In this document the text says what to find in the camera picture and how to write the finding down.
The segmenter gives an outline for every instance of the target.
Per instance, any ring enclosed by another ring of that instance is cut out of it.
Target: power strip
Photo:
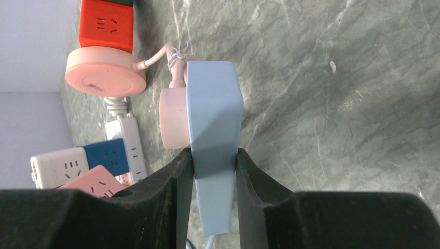
[[[105,134],[108,140],[124,140],[125,151],[127,153],[128,168],[130,172],[123,184],[133,185],[148,176],[145,166],[144,153],[142,151],[141,136],[139,134],[138,122],[134,117],[127,115],[126,118],[105,124]]]

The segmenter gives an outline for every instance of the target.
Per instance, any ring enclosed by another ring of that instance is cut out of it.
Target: marble tile
[[[232,61],[240,146],[289,189],[411,192],[440,217],[439,10],[439,0],[135,0],[134,52],[188,42],[199,58]],[[130,100],[150,172],[178,153],[158,124],[165,65]],[[104,139],[103,100],[61,88],[74,142]],[[237,216],[235,203],[214,248],[239,248]],[[194,198],[188,237],[203,248],[199,224]]]

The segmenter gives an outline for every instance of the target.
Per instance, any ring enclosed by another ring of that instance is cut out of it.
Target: blue object
[[[113,139],[83,146],[89,169],[104,166],[112,175],[129,172],[127,154],[123,139]]]
[[[187,75],[189,139],[202,232],[227,233],[243,96],[231,62],[188,61]]]

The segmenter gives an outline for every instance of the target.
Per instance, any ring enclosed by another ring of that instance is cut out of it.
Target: white power adapter
[[[32,180],[38,189],[57,188],[89,171],[82,147],[31,157]]]
[[[108,140],[120,138],[124,140],[130,172],[126,174],[128,179],[122,183],[133,185],[146,178],[148,174],[137,120],[128,114],[126,118],[108,122],[105,124],[105,134]]]

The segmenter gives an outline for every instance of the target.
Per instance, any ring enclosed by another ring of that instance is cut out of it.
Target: light blue rectangular block
[[[226,233],[243,96],[231,62],[188,61],[187,75],[189,137],[202,231],[205,236]]]

